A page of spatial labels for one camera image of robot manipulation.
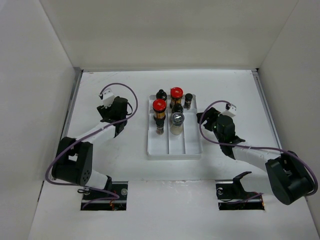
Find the clear lid pepper grinder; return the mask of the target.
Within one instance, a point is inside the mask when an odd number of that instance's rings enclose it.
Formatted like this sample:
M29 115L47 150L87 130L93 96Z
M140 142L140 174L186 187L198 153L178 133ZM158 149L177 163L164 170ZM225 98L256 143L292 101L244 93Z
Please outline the clear lid pepper grinder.
M180 135L183 131L185 116L181 112L175 112L171 116L170 131L173 135Z

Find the black knob cap bottle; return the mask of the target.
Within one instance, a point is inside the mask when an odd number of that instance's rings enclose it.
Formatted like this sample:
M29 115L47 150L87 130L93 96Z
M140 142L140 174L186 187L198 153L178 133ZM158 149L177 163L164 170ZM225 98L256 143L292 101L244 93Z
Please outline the black knob cap bottle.
M183 113L184 112L184 107L180 103L176 103L172 106L171 108L171 113Z

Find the red lid chili sauce jar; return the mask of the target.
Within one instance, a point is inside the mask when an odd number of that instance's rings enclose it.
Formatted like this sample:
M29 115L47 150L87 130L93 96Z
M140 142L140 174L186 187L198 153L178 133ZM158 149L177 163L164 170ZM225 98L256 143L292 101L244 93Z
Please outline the red lid chili sauce jar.
M166 108L167 104L163 99L156 99L152 103L153 108L153 118L156 121L157 124L162 125L166 118Z

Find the small black lid spice bottle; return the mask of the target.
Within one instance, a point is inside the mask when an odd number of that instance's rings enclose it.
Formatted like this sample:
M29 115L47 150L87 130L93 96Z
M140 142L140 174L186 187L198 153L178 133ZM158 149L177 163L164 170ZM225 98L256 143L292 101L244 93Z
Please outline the small black lid spice bottle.
M163 119L156 119L155 124L156 124L156 133L158 135L162 135L164 133L165 121Z

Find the white powder black cap bottle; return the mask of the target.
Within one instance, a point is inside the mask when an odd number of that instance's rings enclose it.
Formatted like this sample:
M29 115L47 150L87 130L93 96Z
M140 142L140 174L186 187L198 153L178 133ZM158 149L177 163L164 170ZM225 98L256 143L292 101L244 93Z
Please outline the white powder black cap bottle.
M167 100L167 93L163 89L160 89L156 93L156 99L157 100L160 99L160 100L166 101Z

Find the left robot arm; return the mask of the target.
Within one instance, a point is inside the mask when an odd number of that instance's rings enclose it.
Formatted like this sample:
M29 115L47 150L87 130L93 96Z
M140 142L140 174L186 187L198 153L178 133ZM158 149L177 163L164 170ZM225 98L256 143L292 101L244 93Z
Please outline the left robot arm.
M117 96L108 107L98 106L102 120L87 133L77 137L64 137L60 140L57 155L71 147L52 166L53 178L69 184L95 189L100 199L112 195L112 178L94 170L94 147L116 138L127 124L128 100Z

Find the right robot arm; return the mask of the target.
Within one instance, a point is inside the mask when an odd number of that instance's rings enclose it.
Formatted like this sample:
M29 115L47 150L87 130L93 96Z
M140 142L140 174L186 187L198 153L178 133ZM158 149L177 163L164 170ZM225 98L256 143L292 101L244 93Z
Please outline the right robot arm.
M273 195L284 205L318 191L318 181L311 169L292 151L274 147L254 147L236 135L231 116L213 107L197 113L199 129L214 133L223 154L267 173Z

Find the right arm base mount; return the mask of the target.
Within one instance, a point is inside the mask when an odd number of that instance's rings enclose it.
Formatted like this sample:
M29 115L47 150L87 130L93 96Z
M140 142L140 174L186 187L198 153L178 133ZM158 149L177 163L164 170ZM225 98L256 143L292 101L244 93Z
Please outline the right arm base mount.
M241 180L251 171L245 171L232 179L216 180L216 197L220 211L265 210L262 193L246 191Z

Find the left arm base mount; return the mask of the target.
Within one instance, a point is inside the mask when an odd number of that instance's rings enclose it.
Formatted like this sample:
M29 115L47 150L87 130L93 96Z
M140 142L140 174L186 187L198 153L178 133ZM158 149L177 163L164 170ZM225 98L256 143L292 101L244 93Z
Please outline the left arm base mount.
M128 198L128 181L114 181L110 193L90 188L77 190L82 195L81 211L126 211Z

